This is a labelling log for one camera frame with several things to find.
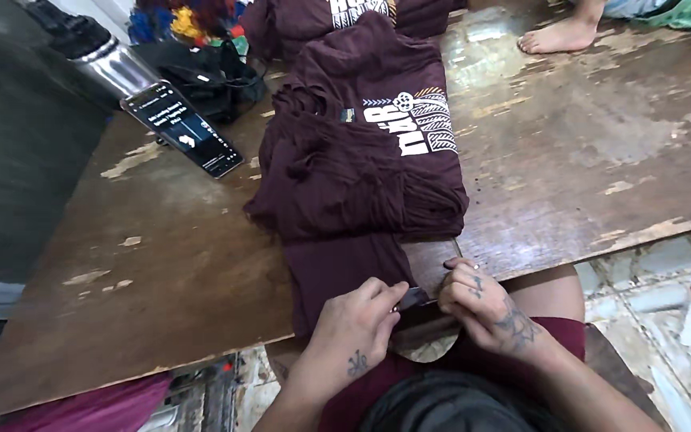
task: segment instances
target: white graphic print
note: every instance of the white graphic print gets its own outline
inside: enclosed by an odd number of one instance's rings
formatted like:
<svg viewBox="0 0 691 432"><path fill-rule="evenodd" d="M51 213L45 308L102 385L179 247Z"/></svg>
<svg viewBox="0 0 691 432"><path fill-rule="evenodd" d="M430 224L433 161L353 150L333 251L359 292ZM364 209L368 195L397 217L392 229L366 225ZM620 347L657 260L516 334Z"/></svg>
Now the white graphic print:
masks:
<svg viewBox="0 0 691 432"><path fill-rule="evenodd" d="M394 99L362 99L367 122L398 136L402 156L441 150L457 153L447 98L439 87Z"/></svg>
<svg viewBox="0 0 691 432"><path fill-rule="evenodd" d="M388 0L330 0L330 10L332 11L332 27L335 30L356 24L361 14L367 11L391 16Z"/></svg>

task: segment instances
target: worn table surface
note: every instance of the worn table surface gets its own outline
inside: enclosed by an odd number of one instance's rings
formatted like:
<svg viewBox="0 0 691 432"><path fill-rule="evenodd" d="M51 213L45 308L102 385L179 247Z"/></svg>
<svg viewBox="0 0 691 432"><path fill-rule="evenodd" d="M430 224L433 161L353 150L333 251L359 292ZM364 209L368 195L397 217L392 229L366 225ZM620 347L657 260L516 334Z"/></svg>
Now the worn table surface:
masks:
<svg viewBox="0 0 691 432"><path fill-rule="evenodd" d="M516 49L565 8L482 5L442 39L471 207L457 244L406 245L424 287L457 246L506 279L691 230L691 32L606 22L584 53ZM269 111L224 130L248 161ZM260 170L216 182L151 141L109 125L1 336L0 413L291 335L280 247L241 212Z"/></svg>

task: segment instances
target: tattooed hand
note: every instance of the tattooed hand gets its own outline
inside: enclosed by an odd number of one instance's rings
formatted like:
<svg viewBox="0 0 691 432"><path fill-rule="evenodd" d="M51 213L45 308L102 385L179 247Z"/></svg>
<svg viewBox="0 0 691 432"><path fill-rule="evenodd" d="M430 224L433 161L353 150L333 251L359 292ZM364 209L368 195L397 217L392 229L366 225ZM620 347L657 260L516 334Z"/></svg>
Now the tattooed hand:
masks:
<svg viewBox="0 0 691 432"><path fill-rule="evenodd" d="M407 292L370 278L357 290L327 300L308 347L290 369L287 388L326 403L385 358L399 319L391 308Z"/></svg>
<svg viewBox="0 0 691 432"><path fill-rule="evenodd" d="M551 335L519 309L505 289L472 260L445 262L452 271L439 294L439 308L455 316L474 342L494 353L530 360Z"/></svg>

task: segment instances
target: stack of t-shirts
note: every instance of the stack of t-shirts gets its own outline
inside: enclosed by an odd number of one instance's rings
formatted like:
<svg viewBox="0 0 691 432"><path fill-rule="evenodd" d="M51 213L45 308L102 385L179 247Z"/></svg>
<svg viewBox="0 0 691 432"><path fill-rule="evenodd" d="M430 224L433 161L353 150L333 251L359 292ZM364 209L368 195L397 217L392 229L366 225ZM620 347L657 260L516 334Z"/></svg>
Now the stack of t-shirts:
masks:
<svg viewBox="0 0 691 432"><path fill-rule="evenodd" d="M396 235L460 234L468 198L441 54L384 15L307 44L274 109L245 210L283 239L305 335L371 276L415 285Z"/></svg>
<svg viewBox="0 0 691 432"><path fill-rule="evenodd" d="M307 42L347 28L367 11L391 19L396 31L412 38L442 34L458 0L255 0L240 23L253 53L294 61Z"/></svg>

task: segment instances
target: phone screen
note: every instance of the phone screen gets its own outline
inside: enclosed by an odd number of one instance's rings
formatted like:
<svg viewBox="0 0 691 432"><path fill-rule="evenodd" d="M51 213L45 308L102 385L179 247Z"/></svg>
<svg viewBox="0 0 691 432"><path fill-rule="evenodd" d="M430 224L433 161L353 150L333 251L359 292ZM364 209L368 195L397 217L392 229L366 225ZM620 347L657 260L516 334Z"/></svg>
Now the phone screen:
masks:
<svg viewBox="0 0 691 432"><path fill-rule="evenodd" d="M215 178L244 161L167 82L125 99L122 107Z"/></svg>

